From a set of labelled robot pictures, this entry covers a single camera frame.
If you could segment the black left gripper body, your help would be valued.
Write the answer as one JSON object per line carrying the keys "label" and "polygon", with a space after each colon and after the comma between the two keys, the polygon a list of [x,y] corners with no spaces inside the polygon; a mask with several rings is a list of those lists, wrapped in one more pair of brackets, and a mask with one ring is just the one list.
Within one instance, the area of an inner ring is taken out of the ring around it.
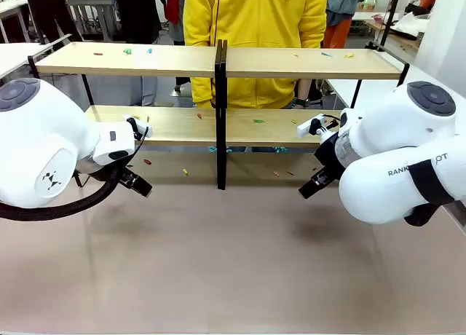
{"label": "black left gripper body", "polygon": [[134,186],[138,179],[138,175],[127,166],[122,166],[117,168],[117,179],[119,184],[123,186]]}

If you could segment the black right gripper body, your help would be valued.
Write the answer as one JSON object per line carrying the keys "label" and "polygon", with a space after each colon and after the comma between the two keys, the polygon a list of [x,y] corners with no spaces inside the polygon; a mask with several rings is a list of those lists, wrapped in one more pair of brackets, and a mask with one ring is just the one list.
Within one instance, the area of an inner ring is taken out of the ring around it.
{"label": "black right gripper body", "polygon": [[336,141],[338,138],[338,134],[333,133],[315,151],[315,157],[322,165],[318,173],[324,175],[326,178],[340,178],[344,172],[344,166],[336,156]]}

